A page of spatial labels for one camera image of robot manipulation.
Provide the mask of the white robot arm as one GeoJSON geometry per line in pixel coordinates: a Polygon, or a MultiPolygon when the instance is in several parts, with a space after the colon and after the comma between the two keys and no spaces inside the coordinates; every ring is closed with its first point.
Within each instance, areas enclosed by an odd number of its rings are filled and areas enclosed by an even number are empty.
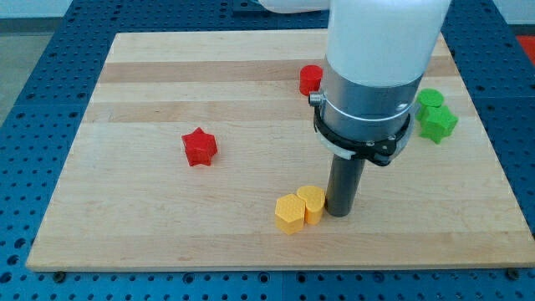
{"type": "Polygon", "coordinates": [[[329,12],[324,75],[309,97],[319,139],[387,166],[405,148],[414,97],[450,0],[259,0],[274,13],[329,12]]]}

